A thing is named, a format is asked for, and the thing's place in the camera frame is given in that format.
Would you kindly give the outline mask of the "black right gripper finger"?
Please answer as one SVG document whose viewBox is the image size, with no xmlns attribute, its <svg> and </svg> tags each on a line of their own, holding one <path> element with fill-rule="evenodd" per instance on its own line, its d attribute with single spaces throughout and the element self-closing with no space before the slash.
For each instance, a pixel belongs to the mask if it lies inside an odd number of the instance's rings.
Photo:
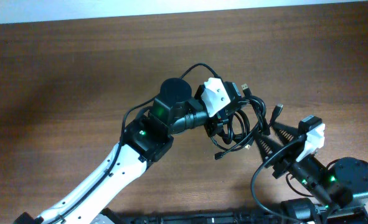
<svg viewBox="0 0 368 224">
<path fill-rule="evenodd" d="M 282 145 L 264 134 L 256 133 L 254 135 L 254 141 L 257 144 L 263 162 L 271 158 L 282 148 Z"/>
<path fill-rule="evenodd" d="M 292 126 L 287 126 L 282 123 L 275 122 L 272 125 L 272 128 L 278 137 L 278 139 L 284 144 L 288 144 L 292 140 L 295 140 L 298 138 L 298 129 Z"/>
</svg>

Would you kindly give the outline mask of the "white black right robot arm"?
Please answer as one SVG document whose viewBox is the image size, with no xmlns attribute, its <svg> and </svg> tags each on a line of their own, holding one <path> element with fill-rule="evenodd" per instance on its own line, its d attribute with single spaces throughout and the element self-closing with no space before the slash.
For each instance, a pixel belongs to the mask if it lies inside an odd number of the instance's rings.
<svg viewBox="0 0 368 224">
<path fill-rule="evenodd" d="M 302 119 L 294 128 L 273 123 L 278 141 L 263 133 L 253 140 L 258 146 L 262 164 L 255 171 L 250 186 L 262 169 L 273 168 L 272 175 L 297 180 L 306 193 L 287 200 L 276 208 L 268 208 L 259 200 L 264 217 L 276 216 L 279 223 L 367 223 L 368 162 L 353 157 L 342 157 L 324 166 L 315 157 L 324 146 L 325 124 L 320 118 Z"/>
</svg>

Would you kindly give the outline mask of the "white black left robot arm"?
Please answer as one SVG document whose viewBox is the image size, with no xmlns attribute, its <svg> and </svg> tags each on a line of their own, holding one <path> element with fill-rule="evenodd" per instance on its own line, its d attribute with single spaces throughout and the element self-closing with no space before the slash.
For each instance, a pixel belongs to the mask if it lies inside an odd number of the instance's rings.
<svg viewBox="0 0 368 224">
<path fill-rule="evenodd" d="M 240 97 L 236 84 L 221 78 L 209 78 L 195 95 L 183 79 L 165 80 L 152 105 L 123 126 L 119 142 L 83 182 L 37 217 L 24 212 L 15 223 L 96 223 L 119 192 L 168 152 L 175 134 L 209 126 L 214 135 Z"/>
</svg>

